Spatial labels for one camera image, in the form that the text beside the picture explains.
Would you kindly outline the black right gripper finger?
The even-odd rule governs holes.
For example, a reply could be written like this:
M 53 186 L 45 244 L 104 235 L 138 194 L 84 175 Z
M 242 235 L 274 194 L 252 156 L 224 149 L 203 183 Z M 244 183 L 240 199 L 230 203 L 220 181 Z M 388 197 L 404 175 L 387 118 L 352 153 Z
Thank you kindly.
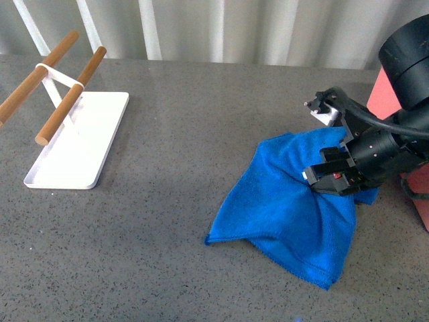
M 363 177 L 347 161 L 325 162 L 304 169 L 304 178 L 314 192 L 346 196 L 360 191 Z

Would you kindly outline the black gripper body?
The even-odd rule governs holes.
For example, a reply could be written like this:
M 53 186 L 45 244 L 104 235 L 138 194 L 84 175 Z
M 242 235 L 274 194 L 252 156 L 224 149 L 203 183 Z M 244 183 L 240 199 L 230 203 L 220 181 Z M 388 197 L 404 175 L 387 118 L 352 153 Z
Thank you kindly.
M 387 118 L 389 126 L 371 125 L 346 111 L 342 125 L 347 134 L 341 146 L 349 152 L 363 177 L 360 191 L 379 187 L 387 179 L 422 167 L 422 138 L 403 134 L 394 126 L 422 130 L 422 111 L 401 110 Z

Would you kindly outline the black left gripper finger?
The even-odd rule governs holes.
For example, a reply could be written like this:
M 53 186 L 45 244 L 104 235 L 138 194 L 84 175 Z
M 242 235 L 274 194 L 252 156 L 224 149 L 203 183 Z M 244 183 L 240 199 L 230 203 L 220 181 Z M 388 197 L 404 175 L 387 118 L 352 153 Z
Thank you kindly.
M 348 151 L 338 147 L 323 148 L 320 150 L 322 162 L 334 167 L 354 167 L 355 163 Z

